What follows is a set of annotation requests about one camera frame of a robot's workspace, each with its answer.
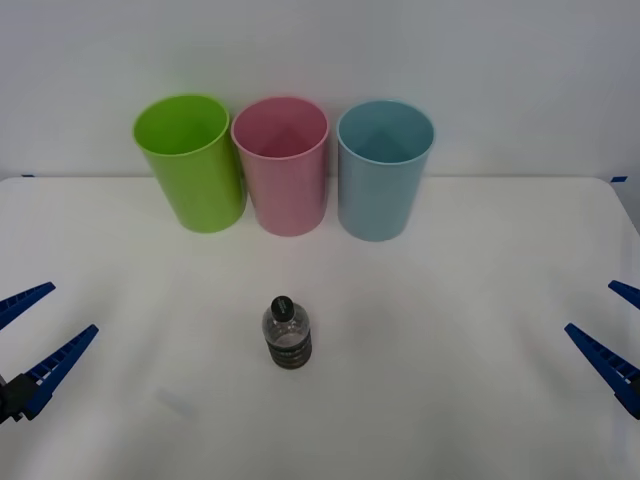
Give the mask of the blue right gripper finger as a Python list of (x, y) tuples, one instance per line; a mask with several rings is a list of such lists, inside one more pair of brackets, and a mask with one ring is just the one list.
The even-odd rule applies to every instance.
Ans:
[(611, 388), (614, 397), (633, 418), (638, 420), (639, 369), (573, 323), (567, 324), (564, 331)]
[(640, 290), (620, 281), (611, 281), (608, 288), (633, 305), (636, 309), (640, 309)]

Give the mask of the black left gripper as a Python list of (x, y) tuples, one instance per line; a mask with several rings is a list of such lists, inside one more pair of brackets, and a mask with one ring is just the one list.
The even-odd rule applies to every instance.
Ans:
[[(26, 310), (56, 289), (46, 282), (0, 301), (0, 329), (4, 329)], [(9, 382), (0, 376), (0, 423), (8, 419), (19, 422), (22, 418), (33, 420), (52, 399), (54, 391), (70, 372), (99, 329), (91, 324), (81, 333)]]

